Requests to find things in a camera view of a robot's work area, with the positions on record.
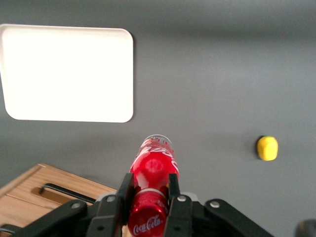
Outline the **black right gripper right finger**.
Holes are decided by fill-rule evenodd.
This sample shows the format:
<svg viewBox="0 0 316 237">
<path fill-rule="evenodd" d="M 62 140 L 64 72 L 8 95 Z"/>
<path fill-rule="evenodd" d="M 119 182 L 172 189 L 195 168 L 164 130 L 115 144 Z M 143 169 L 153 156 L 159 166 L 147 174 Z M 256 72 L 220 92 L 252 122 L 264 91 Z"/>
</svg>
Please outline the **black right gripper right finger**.
<svg viewBox="0 0 316 237">
<path fill-rule="evenodd" d="M 166 237 L 192 236 L 192 200 L 181 194 L 177 174 L 169 174 L 170 209 L 165 224 Z"/>
</svg>

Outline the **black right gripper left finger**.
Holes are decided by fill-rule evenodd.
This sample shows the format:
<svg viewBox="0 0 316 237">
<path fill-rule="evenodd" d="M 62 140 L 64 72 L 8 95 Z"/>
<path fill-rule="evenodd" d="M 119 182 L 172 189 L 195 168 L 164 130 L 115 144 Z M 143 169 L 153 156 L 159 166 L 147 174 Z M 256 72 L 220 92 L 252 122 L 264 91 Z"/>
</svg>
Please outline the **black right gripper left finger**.
<svg viewBox="0 0 316 237">
<path fill-rule="evenodd" d="M 134 198 L 134 177 L 127 173 L 113 195 L 103 197 L 97 203 L 96 216 L 88 227 L 89 237 L 120 237 L 127 224 L 131 203 Z"/>
</svg>

